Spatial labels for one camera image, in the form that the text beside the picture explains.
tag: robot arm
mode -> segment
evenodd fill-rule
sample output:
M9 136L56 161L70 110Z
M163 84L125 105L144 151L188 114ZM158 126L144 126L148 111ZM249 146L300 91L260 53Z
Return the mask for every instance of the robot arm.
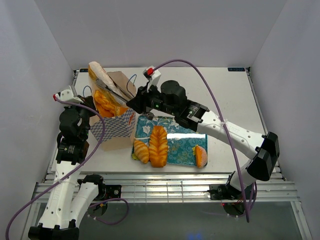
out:
M96 110L93 97L77 96L73 86L68 86L54 95L62 101L80 103ZM105 200L106 186L99 175L87 175L78 180L77 170L64 180L66 174L77 168L87 155L90 129L89 118L94 114L78 106L66 106L59 117L60 133L57 138L58 153L54 183L60 182L50 197L38 226L29 229L31 240L77 240L79 225L93 200ZM73 199L77 182L80 189Z
M139 114L148 114L152 109L174 116L175 121L184 128L208 134L229 144L223 128L226 124L234 146L248 157L241 168L243 184L246 188L256 180L268 181L279 157L278 136L273 132L267 135L244 129L229 121L221 122L219 116L206 106L187 99L186 90L174 80L165 81L160 91L157 83L161 77L159 70L153 67L143 72L148 79L146 86L139 87L136 96L127 102L127 106ZM230 175L227 183L216 191L217 199L235 199L241 193L239 176Z

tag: cable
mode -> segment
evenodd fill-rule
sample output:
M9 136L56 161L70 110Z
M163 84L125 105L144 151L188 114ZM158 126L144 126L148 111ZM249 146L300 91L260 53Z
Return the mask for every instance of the cable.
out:
M126 212L125 212L125 215L118 221L115 221L115 222L108 222L108 221L105 221L105 220L102 220L101 218L97 218L95 216L91 216L90 214L88 215L89 217L93 218L94 220L98 220L99 222L101 223L104 223L104 224L107 224L107 225L116 225L120 222L122 222L129 214L129 203L127 202L127 200L123 199L123 198L110 198L108 200L104 200L104 201L101 201L101 202L98 202L98 203L95 203L91 206L89 206L89 208L94 208L100 204L105 204L107 202L111 202L111 201L122 201L122 202L125 202L125 205L126 205Z
M100 139L98 141L98 143L96 144L95 148L92 150L92 152L89 154L89 156L86 157L86 159L79 165L77 166L75 169L73 169L72 171L68 172L68 174L66 174L64 177L61 178L61 181L65 180L66 178L68 178L70 175L72 175L73 173L75 173L76 171L78 171L79 168L81 168L91 157L92 155L97 151L99 145L101 144L105 132L106 132L106 125L104 122L103 117L95 110L91 109L90 107L78 104L78 103L73 103L73 102L68 102L68 101L61 101L59 99L56 99L57 102L61 103L61 104L67 104L67 105L73 105L73 106L77 106L80 108L84 108L89 110L90 112L96 114L101 122L102 122L102 134L100 136ZM56 183L54 183L53 185L51 185L50 187L48 187L46 190L44 190L42 193L40 193L38 196L36 196L35 198L33 198L31 201L27 202L23 207L21 207L14 215L13 217L10 219L8 225L6 226L6 230L5 230L5 239L6 240L10 240L9 239L9 231L10 231L10 227L13 223L13 221L16 219L16 217L24 210L26 209L29 205L31 205L32 203L34 203L37 199L39 199L40 197L42 197L44 194L48 193L50 190L54 189L57 185L59 185L59 181L57 181Z
M231 204L231 206L233 207L233 209L234 209L238 214L243 214L243 212L241 212L236 205Z
M82 96L83 96L83 97L85 97L85 89L86 89L86 88L89 88L89 89L90 89L91 95L92 95L92 89L91 89L91 87L90 87L89 85L86 85L86 86L84 86L84 88L83 88L83 90L82 90Z
M194 65L192 64L191 62L189 61L186 61L186 60L183 60L183 59L172 59L172 60L169 60L169 61L166 61L158 66L156 66L155 68L153 68L153 71L156 71L158 70L159 68L167 65L167 64L170 64L170 63L174 63L174 62L182 62L182 63L186 63L188 65L190 65L191 67L193 67L193 69L199 74L200 78L202 79L203 83L205 84L206 88L208 89L213 101L214 101L214 104L215 104L215 107L218 111L218 114L219 114L219 117L220 117L220 121L221 122L224 122L224 117L222 115L222 112L220 110L220 107L218 105L218 102L213 94L213 92L211 91L207 81L205 80L204 76L201 74L201 72L199 71L199 69ZM237 153L236 153L236 149L235 149L235 146L234 146L234 143L231 139L231 136L230 136L230 133L229 133L229 130L227 128L227 125L226 124L223 124L223 128L225 130L225 133L226 133L226 136L228 138L228 141L229 141L229 144L230 144L230 147L231 147L231 150L232 150L232 153L233 153L233 157L234 157L234 161L235 161L235 166L236 166L236 170L237 170L237 173L238 173L238 176L239 176L239 181L240 181L240 187L241 187L241 195L242 195L242 198L243 198L243 204L244 204L244 209L245 209L245 217L246 217L246 221L249 223L250 222L250 209L248 207L248 204L247 204L247 200L246 200L246 194L245 194L245 187L244 187L244 180L242 178L242 175L241 175L241 169L240 169L240 166L239 166L239 160L238 160L238 157L237 157Z
M128 93L131 94L131 96L132 96L133 98L134 98L135 96L129 91L129 89L128 89L128 84L129 84L129 82L131 81L131 79L134 78L134 76L135 76L135 79L133 80L133 84L135 84L135 81L136 81L136 79L137 79L137 74L133 74L133 75L129 78L128 82L126 83L126 90L128 91Z
M249 208L250 210L252 210L252 208L254 207L255 205L255 202L256 202L256 199L257 199L257 194L258 194L258 188L257 188L257 183L254 182L252 183L252 189L251 189L251 194L250 194L250 200L251 200L251 197L253 196L253 202L249 202ZM209 215L215 215L215 216L226 216L226 214L223 214L223 213L216 213L216 212L207 212L207 211L201 211L202 213L204 214L209 214ZM243 216L245 216L246 214L243 213L241 215L230 215L230 214L227 214L227 216L231 216L233 218L241 218Z

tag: orange food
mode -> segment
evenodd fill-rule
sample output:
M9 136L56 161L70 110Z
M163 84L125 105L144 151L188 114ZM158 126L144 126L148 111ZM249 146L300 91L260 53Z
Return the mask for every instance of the orange food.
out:
M96 107L96 109L99 111L99 113L100 113L100 115L103 117L103 118L112 118L112 117L114 117L114 115L111 113L111 112L109 112L108 110L105 110L102 106L101 106L101 104L99 104L99 103L95 103L95 107Z
M149 149L147 145L145 145L142 141L140 140L135 140L133 143L133 149L134 149L134 154L137 156L137 158L146 164L149 162Z
M95 91L93 98L96 104L100 104L113 116L120 116L128 109L127 107L115 106L99 90Z
M120 115L124 114L127 110L128 110L127 107L116 106L116 107L115 107L116 116L120 116Z
M201 146L195 146L195 162L198 168L203 168L208 162L206 150Z
M149 159L152 167L163 168L168 159L167 132L163 126L154 126L150 135Z
M95 83L96 80L99 79L98 76L97 76L97 74L95 73L95 71L98 71L98 72L99 72L99 70L97 70L97 69L94 69L95 71L92 70L92 68L91 68L90 65L91 65L91 64L88 65L88 74L89 74L90 79ZM101 68L101 70L104 72L105 77L108 78L108 79L110 79L110 81L112 81L112 79L107 75L106 71L105 71L103 68ZM116 99L114 98L114 96L111 95L111 93L109 93L109 92L106 91L106 90L104 90L103 93L104 93L104 94L102 94L102 93L101 93L101 94L102 94L102 95L105 97L105 99L107 99L110 103L112 103L112 104L115 105L115 106L121 106L121 105L116 101Z

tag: orange pastry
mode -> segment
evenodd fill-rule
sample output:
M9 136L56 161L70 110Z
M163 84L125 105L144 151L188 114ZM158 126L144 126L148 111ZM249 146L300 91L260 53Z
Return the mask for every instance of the orange pastry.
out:
M140 140L135 140L133 143L133 149L134 149L134 154L137 156L137 158L146 164L149 162L149 149L147 145L145 145L142 141Z
M95 103L95 107L96 107L96 109L99 111L99 113L100 113L100 115L103 117L103 118L112 118L112 117L114 117L114 115L111 113L111 112L109 112L108 110L105 110L102 106L101 106L101 104L99 104L99 103Z
M105 110L108 110L114 116L117 116L116 106L110 103L100 91L98 90L95 91L93 98L94 98L94 101L100 104Z
M109 77L107 72L101 67L96 61L92 61L88 65L88 75L89 78L96 83L98 79L102 80L113 92L122 95L121 91L115 86L113 80ZM115 99L115 97L106 90L100 90L102 95L114 106L121 106L121 104Z
M195 162L198 168L203 168L208 162L206 150L201 146L195 146Z
M116 106L115 107L115 115L116 116L120 116L120 115L124 114L127 110L128 110L127 107Z
M163 168L168 159L167 132L163 126L154 126L149 141L150 162L154 168Z

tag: white panel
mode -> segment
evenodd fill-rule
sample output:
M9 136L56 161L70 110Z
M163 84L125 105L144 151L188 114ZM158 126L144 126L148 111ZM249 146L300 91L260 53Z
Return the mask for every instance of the white panel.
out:
M0 239L49 164L62 106L52 95L72 71L34 0L0 0ZM20 239L28 210L10 231Z
M313 239L320 239L320 1L290 0L252 66L267 127L279 135L279 163L294 180Z
M75 70L90 61L142 67L173 58L203 67L251 66L286 0L35 2Z

